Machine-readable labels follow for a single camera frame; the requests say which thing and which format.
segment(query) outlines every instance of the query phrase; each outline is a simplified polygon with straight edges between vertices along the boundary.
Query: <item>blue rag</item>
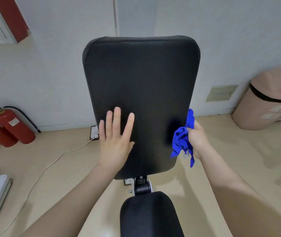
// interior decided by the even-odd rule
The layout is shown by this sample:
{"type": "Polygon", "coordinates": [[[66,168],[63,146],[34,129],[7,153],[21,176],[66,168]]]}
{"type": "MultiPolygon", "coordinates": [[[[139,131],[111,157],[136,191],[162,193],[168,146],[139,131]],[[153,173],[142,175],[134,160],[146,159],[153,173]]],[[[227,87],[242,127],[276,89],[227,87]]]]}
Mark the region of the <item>blue rag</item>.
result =
{"type": "Polygon", "coordinates": [[[191,129],[194,128],[194,116],[193,116],[192,109],[189,109],[185,127],[179,127],[178,130],[176,130],[173,135],[173,140],[172,140],[173,152],[171,153],[170,158],[173,158],[174,156],[178,156],[181,150],[184,150],[185,154],[189,152],[189,154],[191,155],[190,167],[192,167],[194,165],[193,147],[191,146],[188,140],[187,127],[191,129]]]}

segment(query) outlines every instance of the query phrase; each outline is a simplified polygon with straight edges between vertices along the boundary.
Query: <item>pink trash bin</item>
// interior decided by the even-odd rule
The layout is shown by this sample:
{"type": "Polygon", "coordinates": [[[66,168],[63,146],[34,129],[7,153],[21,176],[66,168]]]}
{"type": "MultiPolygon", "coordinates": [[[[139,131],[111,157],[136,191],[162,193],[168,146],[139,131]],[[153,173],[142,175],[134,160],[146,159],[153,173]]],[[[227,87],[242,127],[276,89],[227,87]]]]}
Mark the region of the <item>pink trash bin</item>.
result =
{"type": "Polygon", "coordinates": [[[281,68],[253,78],[250,87],[232,115],[245,130],[261,130],[281,117],[281,68]]]}

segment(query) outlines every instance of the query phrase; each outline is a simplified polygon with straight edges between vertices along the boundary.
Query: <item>person's left hand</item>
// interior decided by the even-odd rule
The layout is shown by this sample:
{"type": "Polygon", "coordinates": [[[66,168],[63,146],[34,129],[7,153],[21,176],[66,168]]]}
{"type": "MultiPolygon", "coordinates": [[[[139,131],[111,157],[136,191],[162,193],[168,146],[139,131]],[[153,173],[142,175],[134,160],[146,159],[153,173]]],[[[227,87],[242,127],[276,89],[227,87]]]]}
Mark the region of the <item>person's left hand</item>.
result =
{"type": "Polygon", "coordinates": [[[105,167],[107,170],[113,170],[115,174],[117,174],[123,167],[133,145],[135,144],[134,142],[129,141],[133,129],[134,118],[134,114],[130,113],[123,135],[121,135],[121,109],[119,107],[115,107],[114,117],[112,111],[107,112],[105,131],[104,121],[100,121],[99,135],[101,154],[98,163],[99,166],[105,167]]]}

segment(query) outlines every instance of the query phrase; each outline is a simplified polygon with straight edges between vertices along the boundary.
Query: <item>weight bench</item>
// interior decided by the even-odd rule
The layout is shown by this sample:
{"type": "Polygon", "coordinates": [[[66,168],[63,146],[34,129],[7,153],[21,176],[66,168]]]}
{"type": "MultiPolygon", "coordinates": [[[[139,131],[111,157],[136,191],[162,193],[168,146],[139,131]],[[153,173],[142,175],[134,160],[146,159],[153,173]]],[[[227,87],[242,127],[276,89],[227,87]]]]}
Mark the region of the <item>weight bench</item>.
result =
{"type": "Polygon", "coordinates": [[[185,36],[103,37],[90,41],[83,66],[97,123],[108,110],[122,110],[121,132],[135,114],[135,142],[115,179],[131,180],[132,193],[121,207],[121,237],[184,236],[175,208],[153,192],[148,175],[174,167],[175,130],[185,126],[200,63],[197,43],[185,36]]]}

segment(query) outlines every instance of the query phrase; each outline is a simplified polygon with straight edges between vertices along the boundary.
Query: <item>power cord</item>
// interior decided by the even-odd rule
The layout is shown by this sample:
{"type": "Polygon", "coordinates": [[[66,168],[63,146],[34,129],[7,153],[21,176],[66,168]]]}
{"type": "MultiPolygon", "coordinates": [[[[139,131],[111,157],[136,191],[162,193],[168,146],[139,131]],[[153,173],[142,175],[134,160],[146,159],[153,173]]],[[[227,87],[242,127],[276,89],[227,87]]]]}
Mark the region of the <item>power cord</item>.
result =
{"type": "MultiPolygon", "coordinates": [[[[96,138],[98,138],[98,137],[99,137],[99,135],[98,135],[97,137],[94,137],[94,138],[92,138],[91,140],[89,140],[89,141],[88,141],[86,144],[84,144],[83,146],[81,146],[81,147],[79,147],[79,148],[77,148],[77,149],[74,149],[74,150],[67,151],[67,152],[65,152],[64,154],[67,154],[67,153],[72,152],[72,151],[75,151],[75,150],[79,150],[79,149],[81,149],[82,147],[85,147],[87,144],[89,144],[90,141],[92,141],[92,140],[94,140],[94,139],[96,139],[96,138]]],[[[5,231],[7,231],[7,230],[12,226],[13,222],[16,220],[16,218],[18,217],[18,215],[20,214],[20,212],[23,210],[23,208],[24,208],[24,206],[25,206],[25,203],[26,203],[26,201],[28,200],[28,198],[29,198],[29,196],[30,196],[30,194],[31,194],[31,192],[32,192],[32,190],[33,190],[33,188],[35,187],[35,185],[37,184],[37,182],[39,181],[39,179],[41,178],[41,176],[43,175],[43,173],[44,173],[48,168],[52,167],[52,165],[55,164],[64,154],[62,154],[61,156],[59,156],[53,163],[51,163],[48,167],[46,167],[46,168],[42,171],[42,173],[40,174],[40,176],[38,177],[38,179],[35,181],[34,185],[33,185],[33,186],[31,187],[31,189],[28,191],[28,193],[27,193],[27,195],[26,195],[26,197],[25,197],[25,200],[24,200],[24,202],[23,202],[23,205],[22,205],[22,207],[20,208],[20,211],[17,213],[17,215],[16,215],[15,218],[12,220],[12,222],[10,223],[10,225],[9,225],[4,231],[2,231],[2,232],[0,233],[0,235],[2,235],[5,231]]]]}

